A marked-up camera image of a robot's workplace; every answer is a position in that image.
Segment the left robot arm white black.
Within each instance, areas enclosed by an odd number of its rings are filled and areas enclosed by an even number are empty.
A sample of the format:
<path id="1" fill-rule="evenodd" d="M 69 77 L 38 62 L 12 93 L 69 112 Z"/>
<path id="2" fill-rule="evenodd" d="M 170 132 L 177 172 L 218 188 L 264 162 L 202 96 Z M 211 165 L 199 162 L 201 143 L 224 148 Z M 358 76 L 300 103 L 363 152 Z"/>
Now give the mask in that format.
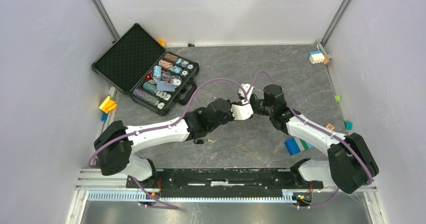
<path id="1" fill-rule="evenodd" d="M 186 113 L 183 119 L 145 126 L 124 126 L 122 121 L 114 121 L 94 143 L 98 168 L 104 176 L 123 173 L 145 187 L 153 187 L 158 181 L 154 165 L 137 156 L 137 152 L 160 144 L 203 138 L 233 119 L 230 101 L 219 98 L 207 107 Z"/>

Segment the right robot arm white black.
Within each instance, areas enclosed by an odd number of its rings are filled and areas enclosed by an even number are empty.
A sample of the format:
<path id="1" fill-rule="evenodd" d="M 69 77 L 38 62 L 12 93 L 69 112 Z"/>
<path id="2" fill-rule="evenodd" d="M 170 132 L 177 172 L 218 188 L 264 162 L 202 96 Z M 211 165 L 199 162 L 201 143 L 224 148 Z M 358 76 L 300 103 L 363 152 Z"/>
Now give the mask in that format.
<path id="1" fill-rule="evenodd" d="M 289 107 L 279 85 L 267 85 L 263 94 L 263 98 L 250 96 L 254 114 L 268 116 L 275 129 L 306 141 L 327 157 L 326 161 L 307 158 L 294 164 L 290 174 L 293 186 L 303 188 L 310 181 L 321 181 L 334 183 L 351 194 L 371 184 L 379 174 L 379 167 L 361 135 L 338 133 L 308 120 Z"/>

